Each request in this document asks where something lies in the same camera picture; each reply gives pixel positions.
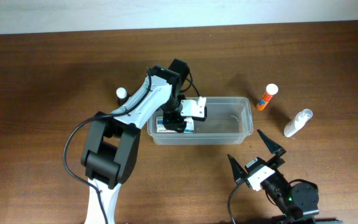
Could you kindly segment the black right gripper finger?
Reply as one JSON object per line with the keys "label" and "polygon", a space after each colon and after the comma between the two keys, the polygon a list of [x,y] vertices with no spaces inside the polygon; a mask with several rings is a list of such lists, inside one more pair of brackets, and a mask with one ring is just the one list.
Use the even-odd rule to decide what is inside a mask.
{"label": "black right gripper finger", "polygon": [[248,173],[242,168],[242,166],[235,160],[234,157],[232,157],[230,154],[228,154],[227,156],[231,165],[232,174],[235,183],[236,184],[242,183],[243,181],[246,180]]}
{"label": "black right gripper finger", "polygon": [[281,145],[267,137],[260,129],[257,132],[271,154],[282,156],[286,153],[286,150]]}

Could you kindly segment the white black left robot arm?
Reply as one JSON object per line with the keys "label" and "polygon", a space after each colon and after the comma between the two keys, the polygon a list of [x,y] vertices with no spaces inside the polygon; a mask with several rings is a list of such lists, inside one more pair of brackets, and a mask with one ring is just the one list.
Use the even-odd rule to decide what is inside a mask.
{"label": "white black left robot arm", "polygon": [[162,124],[175,133],[190,133],[190,121],[205,121],[206,98],[188,100],[185,80],[191,79],[186,62],[175,59],[168,68],[147,69],[142,86],[119,99],[119,108],[98,112],[91,119],[81,165],[89,184],[86,223],[114,223],[117,196],[134,170],[143,126],[162,110]]}

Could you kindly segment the white Panadol medicine box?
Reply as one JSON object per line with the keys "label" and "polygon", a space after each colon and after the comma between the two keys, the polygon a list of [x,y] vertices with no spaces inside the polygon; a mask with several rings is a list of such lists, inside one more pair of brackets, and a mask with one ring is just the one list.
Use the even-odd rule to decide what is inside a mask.
{"label": "white Panadol medicine box", "polygon": [[[185,118],[184,122],[186,123],[186,127],[184,133],[194,133],[194,122],[192,118]],[[163,117],[158,116],[156,118],[156,130],[157,133],[177,133],[177,131],[167,129],[163,125]]]}

